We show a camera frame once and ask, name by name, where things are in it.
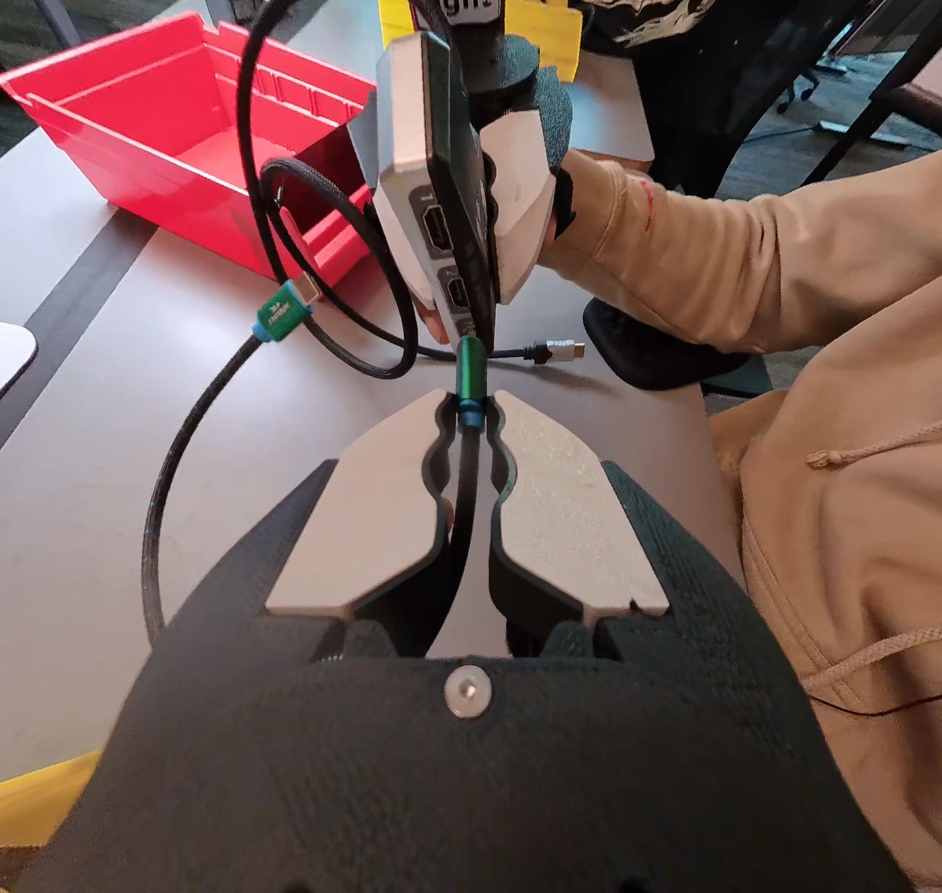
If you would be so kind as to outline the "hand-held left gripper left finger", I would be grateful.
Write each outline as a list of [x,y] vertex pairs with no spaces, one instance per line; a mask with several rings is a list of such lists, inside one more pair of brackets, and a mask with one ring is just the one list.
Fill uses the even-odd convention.
[[341,455],[265,601],[273,615],[352,620],[443,552],[431,459],[450,393],[432,390]]

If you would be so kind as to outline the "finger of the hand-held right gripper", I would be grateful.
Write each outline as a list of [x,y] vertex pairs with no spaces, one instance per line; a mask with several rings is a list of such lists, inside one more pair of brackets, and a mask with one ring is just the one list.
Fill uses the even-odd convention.
[[370,93],[364,107],[347,122],[349,140],[369,188],[378,186],[381,169],[378,107],[378,94]]
[[508,305],[531,275],[544,245],[556,191],[540,113],[513,111],[480,133],[494,166],[490,193],[497,205],[493,227],[497,299]]

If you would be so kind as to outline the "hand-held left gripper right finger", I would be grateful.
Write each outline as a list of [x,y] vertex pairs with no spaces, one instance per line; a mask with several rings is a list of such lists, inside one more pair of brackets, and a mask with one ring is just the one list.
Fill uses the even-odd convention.
[[668,597],[595,452],[508,391],[491,405],[498,610],[509,620],[665,615]]

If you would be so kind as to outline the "silver HDMI switch box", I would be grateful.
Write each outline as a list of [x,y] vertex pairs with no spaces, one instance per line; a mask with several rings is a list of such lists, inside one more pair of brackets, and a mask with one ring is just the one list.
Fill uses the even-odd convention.
[[378,64],[374,207],[394,263],[449,344],[494,349],[497,301],[483,151],[461,70],[429,31],[394,39]]

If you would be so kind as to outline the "thick braided cable silver plug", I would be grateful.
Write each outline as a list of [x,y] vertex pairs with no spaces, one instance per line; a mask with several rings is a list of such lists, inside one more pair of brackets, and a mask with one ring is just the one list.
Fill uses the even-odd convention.
[[[274,276],[281,279],[282,284],[287,280],[307,274],[317,282],[320,288],[326,290],[326,294],[313,305],[313,321],[320,326],[323,334],[333,338],[336,344],[347,350],[354,359],[383,369],[383,375],[380,377],[366,376],[382,380],[400,378],[414,365],[419,355],[436,361],[451,362],[437,357],[436,352],[452,356],[457,349],[451,345],[440,345],[431,337],[415,310],[413,294],[394,263],[374,207],[375,188],[370,189],[371,200],[365,203],[363,209],[359,209],[334,182],[299,159],[274,158],[268,160],[261,168],[256,164],[252,131],[254,76],[269,34],[288,15],[293,5],[300,1],[268,0],[257,12],[242,53],[236,82],[236,133],[239,154],[246,181],[246,191],[268,263]],[[425,20],[439,33],[448,34],[449,25],[441,20],[442,13],[435,0],[407,1],[417,4]],[[559,181],[566,181],[572,185],[569,175],[561,171],[561,164]],[[354,310],[328,285],[327,280],[317,273],[314,265],[307,263],[304,253],[300,250],[300,240],[294,239],[289,232],[287,210],[281,195],[282,188],[290,180],[307,187],[329,208],[339,213],[346,224],[364,242],[367,251],[372,254],[379,265],[394,299],[402,328],[401,335],[383,330]],[[563,225],[553,226],[552,235],[546,236],[545,241],[555,236],[556,229],[564,230],[571,224],[574,217],[571,199],[572,196],[568,203],[569,211],[564,215]],[[489,240],[489,247],[498,306],[497,253],[494,239]],[[485,350],[485,353],[491,360],[517,358],[530,361],[536,366],[543,366],[552,362],[570,362],[580,359],[584,356],[584,351],[583,344],[572,340],[562,340],[538,341],[524,348],[493,349],[490,353]]]

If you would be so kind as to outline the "black HDMI cable green plugs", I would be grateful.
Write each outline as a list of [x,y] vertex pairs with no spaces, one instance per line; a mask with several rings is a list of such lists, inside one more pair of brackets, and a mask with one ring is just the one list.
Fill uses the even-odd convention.
[[[317,282],[307,274],[285,281],[256,314],[250,337],[219,370],[217,376],[201,393],[185,416],[175,434],[171,446],[161,464],[145,517],[140,554],[140,594],[145,630],[150,646],[155,645],[165,628],[159,586],[159,546],[164,512],[166,510],[172,481],[193,434],[205,418],[215,400],[232,381],[236,373],[266,343],[280,343],[300,325],[314,331],[323,345],[349,366],[365,375],[380,377],[383,369],[354,359],[333,338],[323,334],[313,321],[313,305],[326,294]],[[484,408],[487,399],[488,357],[482,342],[472,334],[461,337],[457,351],[452,356],[436,352],[437,357],[455,363],[455,397],[460,426],[464,431],[462,460],[459,468],[459,499],[455,521],[455,540],[458,546],[458,572],[463,574],[470,545],[473,517],[473,495],[470,478],[477,469],[478,448],[472,447],[470,433],[483,426]]]

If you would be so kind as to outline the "red plastic bin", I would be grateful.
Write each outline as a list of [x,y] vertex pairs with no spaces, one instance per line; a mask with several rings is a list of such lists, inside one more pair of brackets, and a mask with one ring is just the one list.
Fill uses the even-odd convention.
[[[272,277],[236,133],[249,33],[190,11],[2,75],[2,88],[111,204]],[[363,209],[371,200],[347,122],[367,79],[270,40],[253,87],[258,167],[298,157]]]

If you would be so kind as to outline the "yellow plastic bin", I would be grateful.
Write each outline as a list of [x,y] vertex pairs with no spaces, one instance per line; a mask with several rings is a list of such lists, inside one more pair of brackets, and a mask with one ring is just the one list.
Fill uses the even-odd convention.
[[103,752],[37,769],[1,783],[1,848],[44,846],[82,794]]
[[583,16],[569,0],[505,0],[505,30],[540,51],[541,67],[553,66],[563,83],[575,81]]

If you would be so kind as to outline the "person's right hand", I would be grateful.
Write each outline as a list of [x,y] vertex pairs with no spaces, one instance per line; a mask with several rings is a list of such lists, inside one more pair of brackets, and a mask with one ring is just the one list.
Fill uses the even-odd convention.
[[441,313],[436,307],[427,307],[424,302],[413,295],[413,304],[419,319],[428,329],[431,337],[440,345],[449,345],[449,337]]

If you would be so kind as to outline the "black chair seat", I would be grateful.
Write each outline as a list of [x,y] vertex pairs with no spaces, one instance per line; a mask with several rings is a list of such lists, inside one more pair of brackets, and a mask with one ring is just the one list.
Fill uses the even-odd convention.
[[665,392],[724,376],[744,367],[750,354],[722,353],[691,344],[592,298],[583,325],[593,346],[623,382],[647,392]]

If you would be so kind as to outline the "person's beige hoodie torso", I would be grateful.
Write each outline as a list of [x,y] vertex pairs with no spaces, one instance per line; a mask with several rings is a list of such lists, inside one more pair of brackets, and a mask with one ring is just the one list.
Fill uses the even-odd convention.
[[940,891],[940,279],[716,423],[748,592],[857,804]]

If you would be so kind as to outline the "black tripod stand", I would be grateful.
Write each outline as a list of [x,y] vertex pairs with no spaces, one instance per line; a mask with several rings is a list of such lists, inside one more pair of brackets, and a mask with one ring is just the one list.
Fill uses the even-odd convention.
[[823,181],[854,144],[870,139],[892,115],[941,136],[940,66],[941,14],[937,14],[869,95],[864,110],[818,161],[802,185]]

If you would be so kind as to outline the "white monitor stand base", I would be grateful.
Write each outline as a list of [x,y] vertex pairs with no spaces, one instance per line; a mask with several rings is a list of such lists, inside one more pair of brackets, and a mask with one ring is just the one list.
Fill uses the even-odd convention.
[[1,322],[1,388],[3,396],[35,360],[39,343],[24,326]]

